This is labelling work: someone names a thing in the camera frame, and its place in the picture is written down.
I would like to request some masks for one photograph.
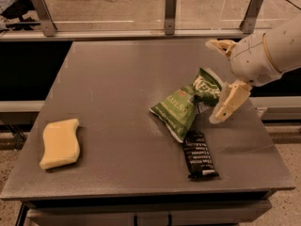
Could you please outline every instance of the black package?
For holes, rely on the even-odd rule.
[[[189,178],[200,179],[218,176],[208,150],[205,136],[199,131],[189,131],[182,144]]]

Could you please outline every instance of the chip bag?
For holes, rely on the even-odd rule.
[[[189,131],[199,104],[213,107],[218,103],[223,82],[210,69],[199,68],[193,84],[184,86],[150,108],[166,123],[173,137],[183,142]]]

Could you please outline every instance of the desk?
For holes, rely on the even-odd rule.
[[[268,198],[294,184],[249,101],[221,124],[209,123],[210,111],[196,117],[220,174],[203,182],[188,179],[181,145],[149,112],[199,67],[234,80],[228,61],[204,43],[74,42],[1,198],[27,203],[40,225],[238,223],[266,212]],[[42,170],[44,127],[71,118],[80,121],[79,160]]]

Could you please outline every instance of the sponge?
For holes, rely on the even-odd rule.
[[[77,161],[80,148],[76,138],[77,119],[58,121],[46,125],[43,132],[44,156],[40,160],[43,170]]]

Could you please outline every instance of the speckled floor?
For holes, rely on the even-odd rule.
[[[177,28],[237,27],[248,0],[179,0]],[[301,0],[290,0],[301,7]],[[164,22],[164,0],[46,0],[60,30],[158,29]],[[284,0],[265,0],[257,27],[269,27],[290,19],[299,9]],[[242,226],[301,225],[301,123],[266,124],[266,130],[294,178],[296,189],[271,197],[273,208],[252,223]],[[0,150],[0,191],[20,152]],[[0,201],[0,225],[14,225],[19,202]]]

